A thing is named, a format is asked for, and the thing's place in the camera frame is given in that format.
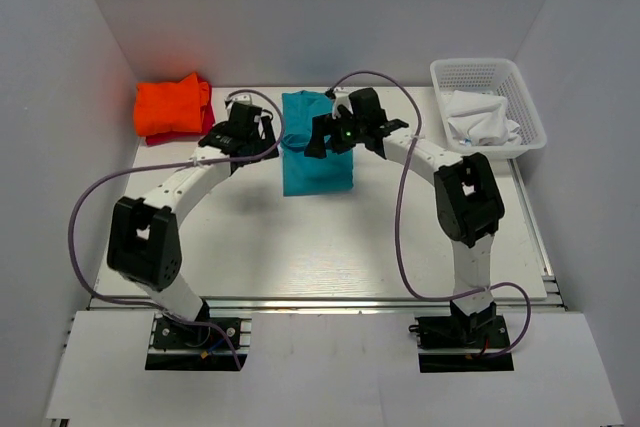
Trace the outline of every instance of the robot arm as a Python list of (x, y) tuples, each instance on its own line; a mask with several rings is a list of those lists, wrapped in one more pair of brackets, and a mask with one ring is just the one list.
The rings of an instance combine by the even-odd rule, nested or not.
[[(271, 116), (264, 115), (266, 111), (238, 101), (228, 107), (229, 120), (216, 124), (199, 141), (191, 157), (193, 167), (174, 172), (138, 199), (122, 197), (113, 210), (109, 267), (137, 284), (168, 312), (190, 321), (207, 320), (209, 311), (180, 275), (178, 229), (211, 189), (244, 165), (233, 160), (211, 161), (258, 155), (275, 143)], [(265, 159), (277, 156), (274, 149)]]
[[(413, 133), (405, 122), (387, 120), (373, 89), (327, 95), (334, 100), (333, 111), (313, 119), (312, 138), (305, 155), (323, 158), (327, 148), (342, 153), (362, 143), (384, 159), (406, 162)], [(438, 221), (453, 246), (453, 294), (486, 289), (450, 303), (463, 340), (472, 339), (496, 316), (488, 290), (490, 255), (504, 205), (491, 167), (481, 154), (462, 157), (419, 139), (409, 168), (435, 187)]]

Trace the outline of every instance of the white table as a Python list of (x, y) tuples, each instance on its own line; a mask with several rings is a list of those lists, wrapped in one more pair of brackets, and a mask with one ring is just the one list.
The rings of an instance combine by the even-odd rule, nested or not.
[[(507, 314), (511, 332), (522, 314)], [(254, 314), (242, 372), (145, 371), (152, 312), (78, 312), (47, 418), (71, 427), (621, 422), (582, 314), (536, 314), (513, 372), (421, 374), (413, 316)]]
[[(301, 88), (258, 88), (279, 105), (283, 92)], [(224, 120), (224, 97), (235, 89), (214, 88), (216, 120)], [(305, 88), (324, 91), (324, 88)], [(376, 88), (389, 119), (415, 127), (416, 116), (396, 88)], [(425, 136), (444, 143), (432, 88), (409, 91), (422, 109)], [(254, 96), (254, 103), (266, 103)], [(279, 131), (277, 122), (276, 135)], [(138, 148), (134, 165), (185, 161), (195, 142)], [(327, 196), (283, 197), (281, 158), (243, 167), (216, 187), (184, 221), (180, 236), (182, 273), (203, 297), (243, 299), (331, 298), (406, 299), (395, 259), (393, 215), (401, 166), (364, 147), (355, 150), (351, 192)], [(522, 285), (534, 299), (546, 297), (543, 260), (527, 224), (516, 181), (507, 162), (492, 164), (506, 208), (492, 252), (491, 280)], [(136, 198), (161, 183), (169, 171), (134, 175), (125, 195)], [(433, 188), (410, 174), (402, 210), (401, 238), (408, 277), (424, 295), (453, 289), (451, 242), (435, 215)], [(104, 294), (144, 296), (106, 263), (96, 282)], [(513, 289), (494, 292), (517, 298)]]

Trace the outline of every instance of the white laundry basket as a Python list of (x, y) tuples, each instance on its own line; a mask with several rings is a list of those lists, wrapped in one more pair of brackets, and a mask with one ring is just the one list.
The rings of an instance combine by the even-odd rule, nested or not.
[[(440, 116), (450, 150), (463, 154), (481, 152), (489, 159), (514, 159), (547, 143), (536, 106), (516, 64), (507, 59), (446, 59), (431, 64)], [(501, 95), (509, 101), (507, 118), (520, 124), (521, 145), (466, 146), (453, 138), (445, 106), (454, 90)]]

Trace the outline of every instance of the crumpled white cloth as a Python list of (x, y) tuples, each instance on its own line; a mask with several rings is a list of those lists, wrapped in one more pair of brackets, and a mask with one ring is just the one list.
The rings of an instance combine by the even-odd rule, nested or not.
[(445, 106), (453, 137), (465, 145), (520, 145), (520, 125), (507, 119), (509, 101), (499, 95), (455, 90)]

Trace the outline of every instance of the teal cloth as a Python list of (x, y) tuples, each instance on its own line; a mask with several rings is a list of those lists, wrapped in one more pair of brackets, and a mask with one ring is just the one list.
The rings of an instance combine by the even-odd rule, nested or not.
[(325, 159), (304, 156), (311, 138), (311, 119), (331, 112), (332, 103), (318, 92), (282, 94), (285, 134), (282, 139), (282, 184), (285, 197), (343, 192), (353, 188), (353, 152)]

